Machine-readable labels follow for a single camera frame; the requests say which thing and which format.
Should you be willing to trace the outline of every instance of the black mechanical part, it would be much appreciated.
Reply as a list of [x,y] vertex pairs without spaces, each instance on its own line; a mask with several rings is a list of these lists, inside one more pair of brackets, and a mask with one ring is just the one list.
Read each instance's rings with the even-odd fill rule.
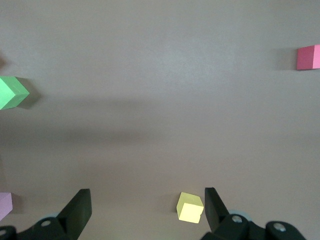
[[215,188],[205,189],[205,215],[211,232],[201,240],[306,240],[291,224],[271,221],[265,229],[237,214],[229,214]]
[[89,189],[81,189],[57,217],[47,217],[17,233],[14,226],[0,227],[0,240],[77,240],[92,215]]

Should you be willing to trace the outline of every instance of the cube face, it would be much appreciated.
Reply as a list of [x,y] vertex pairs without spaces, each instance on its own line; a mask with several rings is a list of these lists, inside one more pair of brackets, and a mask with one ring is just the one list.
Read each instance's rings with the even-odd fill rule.
[[320,68],[320,45],[306,46],[298,49],[296,69],[310,70]]
[[0,192],[0,221],[13,209],[10,192]]
[[176,211],[179,220],[198,224],[204,205],[199,196],[181,192]]
[[0,76],[0,110],[18,106],[29,92],[14,76]]

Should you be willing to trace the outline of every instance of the yellow cube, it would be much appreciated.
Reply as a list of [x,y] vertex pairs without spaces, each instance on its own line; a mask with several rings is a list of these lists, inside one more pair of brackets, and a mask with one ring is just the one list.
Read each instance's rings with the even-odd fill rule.
[[181,192],[176,211],[179,220],[198,224],[204,205],[199,196]]

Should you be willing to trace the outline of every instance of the green cube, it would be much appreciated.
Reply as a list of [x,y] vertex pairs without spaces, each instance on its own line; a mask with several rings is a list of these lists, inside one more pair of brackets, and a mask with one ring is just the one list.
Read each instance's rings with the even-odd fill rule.
[[0,110],[18,106],[29,92],[14,76],[0,76]]

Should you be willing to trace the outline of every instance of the purple cube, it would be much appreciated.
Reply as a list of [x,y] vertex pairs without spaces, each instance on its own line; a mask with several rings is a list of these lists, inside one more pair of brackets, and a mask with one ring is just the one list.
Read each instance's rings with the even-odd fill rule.
[[0,192],[0,221],[13,209],[10,192]]
[[296,69],[320,69],[320,45],[312,45],[299,48],[297,54]]

